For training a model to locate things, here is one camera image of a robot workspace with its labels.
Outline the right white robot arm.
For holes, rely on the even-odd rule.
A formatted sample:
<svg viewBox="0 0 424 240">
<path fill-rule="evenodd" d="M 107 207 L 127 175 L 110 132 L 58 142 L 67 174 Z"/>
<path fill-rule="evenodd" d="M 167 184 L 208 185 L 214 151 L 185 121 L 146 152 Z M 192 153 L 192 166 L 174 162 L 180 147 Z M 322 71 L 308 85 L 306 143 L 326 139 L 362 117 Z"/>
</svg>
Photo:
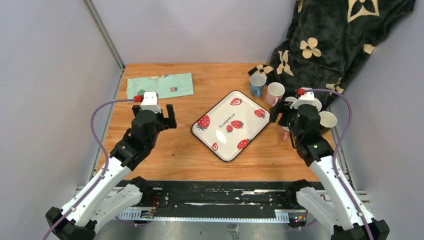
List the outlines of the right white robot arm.
<svg viewBox="0 0 424 240">
<path fill-rule="evenodd" d="M 270 121 L 287 123 L 292 147 L 319 178 L 331 203 L 305 179 L 289 184 L 285 201 L 292 209 L 304 208 L 329 231 L 332 240 L 385 240 L 390 228 L 377 220 L 359 199 L 343 174 L 336 152 L 321 134 L 318 109 L 311 104 L 294 106 L 280 99 L 270 109 Z"/>
</svg>

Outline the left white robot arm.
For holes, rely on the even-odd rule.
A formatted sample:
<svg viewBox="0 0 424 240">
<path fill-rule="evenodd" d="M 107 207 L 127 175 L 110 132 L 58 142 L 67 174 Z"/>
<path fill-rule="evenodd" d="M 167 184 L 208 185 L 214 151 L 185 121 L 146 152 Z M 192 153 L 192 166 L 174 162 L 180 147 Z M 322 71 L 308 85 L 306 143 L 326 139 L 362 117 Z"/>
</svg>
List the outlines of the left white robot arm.
<svg viewBox="0 0 424 240">
<path fill-rule="evenodd" d="M 134 119 L 101 167 L 86 186 L 62 207 L 51 207 L 45 217 L 48 233 L 60 240 L 93 240 L 96 234 L 125 209 L 149 206 L 153 187 L 144 178 L 133 178 L 120 192 L 109 197 L 114 187 L 149 156 L 160 132 L 175 129 L 173 105 L 164 117 L 159 105 L 134 105 Z"/>
</svg>

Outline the light pink faceted mug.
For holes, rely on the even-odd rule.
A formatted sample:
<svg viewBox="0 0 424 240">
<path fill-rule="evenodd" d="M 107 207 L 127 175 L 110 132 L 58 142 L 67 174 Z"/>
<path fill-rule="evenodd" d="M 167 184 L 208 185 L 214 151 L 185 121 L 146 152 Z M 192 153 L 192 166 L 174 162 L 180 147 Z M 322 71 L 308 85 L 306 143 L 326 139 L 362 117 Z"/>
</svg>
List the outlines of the light pink faceted mug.
<svg viewBox="0 0 424 240">
<path fill-rule="evenodd" d="M 274 107 L 277 102 L 284 96 L 285 87 L 278 82 L 272 82 L 267 86 L 265 101 L 268 105 Z"/>
</svg>

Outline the grey-blue small mug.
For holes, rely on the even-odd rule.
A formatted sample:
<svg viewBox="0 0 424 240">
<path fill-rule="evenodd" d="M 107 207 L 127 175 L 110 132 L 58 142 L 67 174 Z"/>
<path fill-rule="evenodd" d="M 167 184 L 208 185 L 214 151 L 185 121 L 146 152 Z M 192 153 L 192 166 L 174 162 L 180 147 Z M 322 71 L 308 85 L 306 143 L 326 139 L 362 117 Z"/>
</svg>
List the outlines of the grey-blue small mug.
<svg viewBox="0 0 424 240">
<path fill-rule="evenodd" d="M 293 102 L 296 102 L 298 99 L 296 98 L 296 97 L 293 97 L 293 96 L 289 96 L 289 97 L 287 97 L 284 101 L 285 102 L 291 102 L 291 103 L 293 103 Z"/>
</svg>

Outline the yellow-green faceted mug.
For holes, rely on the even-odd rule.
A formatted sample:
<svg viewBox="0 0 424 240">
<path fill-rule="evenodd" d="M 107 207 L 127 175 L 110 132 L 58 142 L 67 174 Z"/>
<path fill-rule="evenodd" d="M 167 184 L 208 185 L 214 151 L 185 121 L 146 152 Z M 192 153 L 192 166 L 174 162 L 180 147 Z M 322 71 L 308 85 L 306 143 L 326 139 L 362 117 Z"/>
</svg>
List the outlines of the yellow-green faceted mug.
<svg viewBox="0 0 424 240">
<path fill-rule="evenodd" d="M 316 107 L 318 112 L 322 110 L 322 103 L 317 98 L 314 98 L 312 105 Z"/>
</svg>

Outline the dusty pink faceted mug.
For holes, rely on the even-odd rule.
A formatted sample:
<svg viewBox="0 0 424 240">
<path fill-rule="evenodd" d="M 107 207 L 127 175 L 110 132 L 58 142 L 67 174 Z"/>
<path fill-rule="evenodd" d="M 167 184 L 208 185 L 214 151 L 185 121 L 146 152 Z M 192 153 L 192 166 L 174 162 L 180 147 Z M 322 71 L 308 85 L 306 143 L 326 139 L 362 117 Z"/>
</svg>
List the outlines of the dusty pink faceted mug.
<svg viewBox="0 0 424 240">
<path fill-rule="evenodd" d="M 290 138 L 290 129 L 287 126 L 278 126 L 277 134 L 283 142 Z"/>
</svg>

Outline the black glossy mug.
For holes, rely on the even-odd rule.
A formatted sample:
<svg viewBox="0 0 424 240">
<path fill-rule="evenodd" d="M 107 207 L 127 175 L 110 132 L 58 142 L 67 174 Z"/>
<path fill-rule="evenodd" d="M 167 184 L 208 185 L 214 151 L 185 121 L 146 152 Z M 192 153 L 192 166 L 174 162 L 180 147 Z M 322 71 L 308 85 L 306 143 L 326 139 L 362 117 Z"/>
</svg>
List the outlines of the black glossy mug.
<svg viewBox="0 0 424 240">
<path fill-rule="evenodd" d="M 321 111 L 320 116 L 320 132 L 326 134 L 330 129 L 336 126 L 338 120 L 336 116 L 329 111 Z"/>
</svg>

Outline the blue dotted mug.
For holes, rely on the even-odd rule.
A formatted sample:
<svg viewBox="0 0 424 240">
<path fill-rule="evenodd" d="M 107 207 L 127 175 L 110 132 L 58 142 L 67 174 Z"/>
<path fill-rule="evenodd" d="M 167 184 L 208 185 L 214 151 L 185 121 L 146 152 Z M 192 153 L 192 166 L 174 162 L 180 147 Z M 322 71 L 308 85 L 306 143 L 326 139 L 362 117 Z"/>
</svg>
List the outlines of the blue dotted mug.
<svg viewBox="0 0 424 240">
<path fill-rule="evenodd" d="M 252 96 L 261 97 L 262 90 L 266 84 L 266 77 L 260 73 L 254 73 L 249 78 L 249 91 Z"/>
</svg>

